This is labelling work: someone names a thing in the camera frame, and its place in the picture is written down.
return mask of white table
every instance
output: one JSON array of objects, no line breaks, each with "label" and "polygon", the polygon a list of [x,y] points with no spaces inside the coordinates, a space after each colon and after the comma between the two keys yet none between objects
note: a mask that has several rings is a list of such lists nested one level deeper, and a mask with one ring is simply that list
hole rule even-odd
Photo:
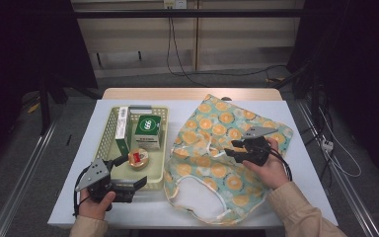
[{"label": "white table", "polygon": [[[98,101],[71,170],[48,220],[48,224],[62,228],[69,228],[73,225],[75,221],[75,218],[72,216],[74,184],[80,172],[94,159],[93,156],[98,148],[105,122],[112,107],[119,105],[168,107],[170,113],[166,154],[166,158],[168,159],[170,148],[179,129],[200,104],[201,100],[202,98],[199,101]],[[322,210],[323,216],[333,224],[338,225],[286,103],[284,101],[233,101],[231,103],[263,117],[283,122],[294,130],[294,135],[285,157],[293,173],[293,180],[305,197],[314,206]],[[114,203],[113,209],[107,212],[106,220],[111,227],[121,229],[218,228],[217,226],[204,224],[188,212],[173,208],[166,200],[163,190],[157,192],[137,192],[133,203]],[[282,223],[268,203],[265,202],[250,213],[239,225],[226,228],[264,229],[275,226],[282,226]]]}]

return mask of black curtain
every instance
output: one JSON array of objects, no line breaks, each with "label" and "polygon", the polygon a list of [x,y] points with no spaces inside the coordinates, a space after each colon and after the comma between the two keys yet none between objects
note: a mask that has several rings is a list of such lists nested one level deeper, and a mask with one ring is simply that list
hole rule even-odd
[{"label": "black curtain", "polygon": [[97,88],[77,20],[57,17],[57,12],[72,13],[70,1],[0,0],[0,147],[19,115],[23,95],[38,91],[43,76],[50,88]]},{"label": "black curtain", "polygon": [[[347,8],[339,11],[334,40],[327,45],[328,54],[320,58],[323,63],[317,75],[332,105],[379,168],[379,1],[341,3]],[[288,63],[292,69],[310,55],[307,44],[316,39],[307,34],[317,28],[306,24],[299,32],[299,45]]]}]

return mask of table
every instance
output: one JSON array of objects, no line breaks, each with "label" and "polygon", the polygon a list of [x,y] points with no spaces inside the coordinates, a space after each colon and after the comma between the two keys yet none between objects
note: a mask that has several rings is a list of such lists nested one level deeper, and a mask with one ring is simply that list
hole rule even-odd
[{"label": "table", "polygon": [[[233,104],[253,111],[266,118],[281,121],[294,130],[294,135],[286,153],[293,179],[305,197],[322,210],[323,216],[338,225],[328,199],[320,184],[310,157],[301,140],[292,115],[275,89],[228,89],[228,88],[116,88],[108,89],[104,98],[97,102],[94,113],[79,147],[72,168],[60,193],[48,224],[69,228],[74,223],[73,188],[79,173],[90,164],[98,148],[102,130],[109,111],[118,105],[163,105],[170,108],[167,151],[170,150],[178,130],[185,120],[211,94],[216,97],[230,97]],[[113,210],[107,212],[106,220],[112,228],[238,228],[264,229],[282,226],[267,202],[264,202],[236,226],[221,227],[207,225],[187,212],[174,209],[166,200],[163,190],[137,192],[133,203],[114,203]]]}]

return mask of small cup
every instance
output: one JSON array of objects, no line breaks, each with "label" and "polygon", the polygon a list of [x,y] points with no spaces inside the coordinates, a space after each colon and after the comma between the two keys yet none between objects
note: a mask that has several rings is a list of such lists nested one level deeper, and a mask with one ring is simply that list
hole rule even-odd
[{"label": "small cup", "polygon": [[145,149],[136,148],[128,153],[128,164],[134,170],[141,170],[149,163],[149,154]]}]

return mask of cable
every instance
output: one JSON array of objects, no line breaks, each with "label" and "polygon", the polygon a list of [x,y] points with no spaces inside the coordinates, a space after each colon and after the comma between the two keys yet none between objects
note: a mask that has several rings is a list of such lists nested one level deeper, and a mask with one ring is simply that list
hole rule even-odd
[{"label": "cable", "polygon": [[172,72],[171,68],[170,68],[170,65],[169,65],[169,52],[170,52],[170,49],[171,49],[171,28],[172,28],[172,36],[174,38],[174,44],[175,44],[175,52],[177,54],[177,58],[178,58],[178,62],[180,63],[180,67],[181,67],[181,70],[183,71],[184,75],[193,83],[193,84],[196,84],[196,85],[199,85],[199,86],[202,86],[202,87],[206,87],[206,88],[209,88],[209,86],[206,86],[204,84],[201,84],[201,83],[198,83],[198,82],[194,82],[192,81],[189,76],[186,74],[185,70],[183,69],[183,65],[181,64],[181,59],[180,59],[180,55],[178,54],[178,47],[177,47],[177,41],[175,39],[175,27],[174,27],[174,20],[172,18],[169,19],[169,41],[168,41],[168,56],[167,56],[167,64],[168,64],[168,69],[169,71],[174,74],[174,72]]},{"label": "cable", "polygon": [[292,173],[291,173],[290,166],[284,160],[284,158],[279,154],[279,152],[277,150],[273,149],[272,147],[270,147],[269,150],[267,150],[267,149],[265,149],[263,147],[259,147],[259,146],[254,146],[254,148],[257,148],[257,149],[260,149],[262,151],[265,151],[265,152],[269,153],[270,155],[275,156],[278,160],[280,160],[282,162],[282,165],[284,167],[284,170],[285,170],[285,173],[287,175],[288,180],[289,181],[293,181],[293,176],[292,176]]},{"label": "cable", "polygon": [[[321,109],[319,109],[320,113],[322,114],[323,116],[323,119],[325,120],[325,123],[328,124],[328,121],[326,120],[326,117],[325,115],[323,115],[323,112]],[[361,175],[361,167],[359,166],[358,162],[353,158],[353,156],[342,146],[342,144],[337,140],[337,138],[335,137],[334,133],[332,132],[332,130],[328,127],[329,129],[329,132],[331,133],[331,135],[333,136],[334,140],[337,142],[337,144],[340,145],[340,147],[349,155],[349,157],[352,159],[352,161],[355,163],[356,167],[358,168],[358,174],[357,175],[352,175],[351,173],[345,171],[340,164],[338,164],[337,162],[334,161],[334,159],[328,154],[328,158],[334,163],[334,165],[336,167],[338,167],[338,169],[340,169],[344,174],[348,175],[348,176],[351,176],[351,177],[359,177]]]},{"label": "cable", "polygon": [[[308,101],[310,101],[310,100],[311,100],[310,95],[309,95],[306,99],[307,99]],[[328,97],[327,97],[326,94],[324,94],[324,102],[323,102],[323,105],[320,103],[320,97],[319,97],[319,108],[324,108],[324,111],[325,111],[325,112],[323,113],[323,115],[327,115],[327,116],[329,116],[329,118],[330,118],[330,124],[328,124],[327,122],[324,123],[324,124],[321,126],[321,130],[318,131],[318,134],[317,134],[313,139],[311,139],[309,142],[311,142],[311,141],[313,141],[315,138],[317,138],[318,135],[319,135],[319,137],[320,137],[320,134],[323,133],[323,130],[324,130],[324,128],[325,128],[325,124],[328,126],[328,128],[329,128],[330,130],[334,130],[333,120],[332,120],[331,114],[330,114],[330,112],[329,112],[329,100],[328,100]],[[335,150],[335,149],[332,149],[331,154],[329,155],[329,156],[330,156],[330,159],[325,159],[325,166],[324,166],[324,168],[323,168],[323,170],[322,170],[322,173],[321,173],[321,175],[320,175],[320,178],[319,178],[319,180],[322,182],[322,181],[323,181],[323,177],[324,177],[324,175],[325,175],[325,173],[326,173],[326,170],[329,171],[329,185],[328,185],[328,190],[331,189],[331,187],[332,187],[332,182],[333,182],[332,170],[331,170],[331,169],[328,169],[328,168],[329,168],[329,164],[330,164],[330,162],[333,160],[334,150]],[[325,153],[324,153],[323,149],[321,149],[321,153],[322,153],[323,157],[325,158],[326,156],[325,156]]]},{"label": "cable", "polygon": [[[308,102],[311,101],[310,95],[308,97],[306,97],[306,100]],[[331,122],[330,122],[330,124],[324,123],[324,122],[323,122],[323,124],[313,124],[312,127],[309,127],[308,129],[314,128],[317,131],[317,134],[315,136],[313,136],[313,138],[311,138],[310,140],[308,140],[307,142],[305,142],[304,143],[305,146],[307,146],[308,144],[310,144],[316,138],[321,137],[322,133],[325,131],[326,125],[328,125],[330,129],[333,129],[333,126],[334,126],[333,125],[333,121],[332,121],[332,117],[331,117],[331,115],[329,113],[329,101],[327,99],[326,94],[324,95],[324,103],[323,103],[323,105],[320,103],[320,99],[319,99],[319,104],[318,105],[319,105],[319,110],[321,110],[321,108],[325,108],[324,115],[329,115]],[[302,131],[300,134],[304,134],[308,129]]]},{"label": "cable", "polygon": [[[88,166],[87,168],[85,168],[81,174],[78,176],[78,179],[76,180],[76,183],[75,183],[75,188],[79,185],[79,182],[81,181],[82,177],[85,175],[85,173],[88,171],[90,166]],[[90,196],[86,197],[85,199],[83,199],[81,202],[79,202],[78,204],[78,193],[76,191],[73,192],[73,211],[74,213],[72,214],[73,216],[77,217],[78,214],[79,214],[79,205],[84,201],[86,200],[87,198],[89,198]]]},{"label": "cable", "polygon": [[278,158],[278,160],[280,160],[282,162],[282,165],[284,166],[285,173],[287,174],[288,180],[289,181],[293,181],[293,176],[292,176],[292,173],[291,173],[290,166],[284,160],[284,158],[282,158],[282,156],[278,153],[278,151],[276,151],[275,149],[271,148],[270,151],[269,151],[269,154],[275,156],[276,158]]},{"label": "cable", "polygon": [[270,79],[269,79],[269,74],[267,73],[267,70],[265,71],[265,75],[266,75],[266,81],[267,81],[267,83],[266,83],[266,87],[268,88],[268,86],[269,86],[269,84],[270,84]]},{"label": "cable", "polygon": [[[175,51],[176,51],[176,55],[177,55],[177,58],[178,58],[178,62],[180,63],[180,67],[181,67],[181,70],[183,72],[183,74],[180,74],[180,73],[177,73],[177,72],[173,72],[171,70],[171,66],[169,64],[169,54],[170,54],[170,50],[171,50],[171,39],[174,40],[174,45],[175,45]],[[262,70],[258,70],[258,71],[254,71],[254,72],[248,72],[248,73],[240,73],[240,74],[232,74],[232,73],[219,73],[219,72],[191,72],[191,73],[187,73],[185,72],[185,70],[183,69],[183,65],[181,63],[181,59],[180,59],[180,56],[178,54],[178,47],[177,47],[177,41],[176,41],[176,37],[175,37],[175,26],[174,26],[174,20],[172,18],[169,19],[169,41],[168,41],[168,54],[167,54],[167,65],[168,65],[168,70],[171,74],[173,75],[176,75],[176,76],[185,76],[187,77],[192,83],[194,84],[197,84],[197,85],[200,85],[200,86],[203,86],[203,87],[208,87],[206,85],[203,85],[201,83],[197,83],[197,82],[194,82],[192,81],[189,76],[190,75],[219,75],[219,76],[249,76],[249,75],[255,75],[255,74],[259,74],[259,73],[262,73],[262,72],[265,72],[266,73],[266,77],[268,80],[273,80],[273,78],[268,78],[268,74],[267,72],[272,69],[272,68],[276,68],[276,67],[286,67],[286,65],[272,65],[272,66],[269,66],[267,67],[266,69],[262,69]]]}]

